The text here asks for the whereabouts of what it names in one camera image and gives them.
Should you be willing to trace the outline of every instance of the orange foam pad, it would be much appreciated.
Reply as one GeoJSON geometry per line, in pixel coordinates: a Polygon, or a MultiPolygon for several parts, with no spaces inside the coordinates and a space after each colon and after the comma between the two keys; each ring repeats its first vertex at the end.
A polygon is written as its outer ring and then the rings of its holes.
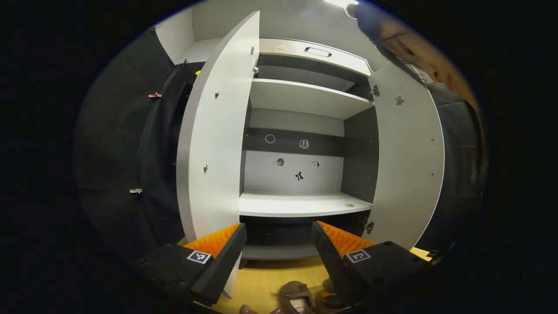
{"type": "Polygon", "coordinates": [[[333,246],[341,258],[347,253],[362,250],[374,245],[374,243],[359,236],[355,236],[350,232],[346,232],[343,229],[339,229],[321,221],[318,221],[318,224],[325,231],[325,234],[329,237],[329,240],[333,243],[333,246]]]}
{"type": "Polygon", "coordinates": [[[230,227],[226,227],[225,229],[216,231],[212,234],[208,234],[184,245],[184,247],[191,250],[211,254],[213,258],[216,258],[217,255],[219,255],[219,252],[221,252],[221,249],[223,249],[227,241],[230,239],[230,236],[233,235],[234,231],[238,228],[239,225],[240,223],[237,223],[236,225],[232,225],[230,227]]]}

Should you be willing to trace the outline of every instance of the wooden floor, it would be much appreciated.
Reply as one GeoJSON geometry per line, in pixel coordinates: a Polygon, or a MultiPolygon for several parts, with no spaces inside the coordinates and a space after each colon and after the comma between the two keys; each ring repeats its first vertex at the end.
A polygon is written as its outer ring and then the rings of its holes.
{"type": "MultiPolygon", "coordinates": [[[[427,251],[413,248],[411,252],[430,260],[426,257],[427,251]]],[[[219,302],[211,309],[236,314],[242,305],[247,304],[258,314],[268,314],[279,307],[279,289],[287,282],[297,280],[308,285],[318,306],[318,313],[336,313],[340,310],[327,309],[321,301],[322,284],[328,278],[328,272],[319,257],[286,261],[251,260],[238,271],[234,297],[229,299],[221,295],[219,302]]]]}

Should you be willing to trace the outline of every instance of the circular sticker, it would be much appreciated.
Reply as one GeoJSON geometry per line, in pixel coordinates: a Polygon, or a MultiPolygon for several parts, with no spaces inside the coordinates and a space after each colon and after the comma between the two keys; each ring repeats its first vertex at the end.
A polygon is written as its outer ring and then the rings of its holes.
{"type": "Polygon", "coordinates": [[[268,142],[270,144],[275,142],[275,136],[273,134],[266,135],[266,142],[268,142]]]}

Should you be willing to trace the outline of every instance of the white shelf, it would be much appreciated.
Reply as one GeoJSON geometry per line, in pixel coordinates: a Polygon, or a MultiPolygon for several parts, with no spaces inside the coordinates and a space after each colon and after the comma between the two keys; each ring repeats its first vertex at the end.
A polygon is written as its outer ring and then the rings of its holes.
{"type": "Polygon", "coordinates": [[[374,104],[364,98],[316,85],[253,79],[252,108],[311,113],[345,120],[374,104]]]}
{"type": "Polygon", "coordinates": [[[370,203],[344,193],[318,196],[285,196],[242,193],[240,215],[257,217],[312,217],[366,211],[370,203]]]}

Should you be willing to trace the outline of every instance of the cabinet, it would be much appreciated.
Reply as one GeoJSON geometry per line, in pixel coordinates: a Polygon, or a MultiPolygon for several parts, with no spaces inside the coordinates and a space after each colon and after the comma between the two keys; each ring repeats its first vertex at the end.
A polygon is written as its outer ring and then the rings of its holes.
{"type": "Polygon", "coordinates": [[[310,223],[323,220],[373,242],[414,245],[444,171],[426,89],[392,65],[372,73],[345,51],[259,38],[259,12],[186,58],[204,51],[176,160],[188,240],[242,221],[244,258],[303,258],[317,255],[310,223]]]}

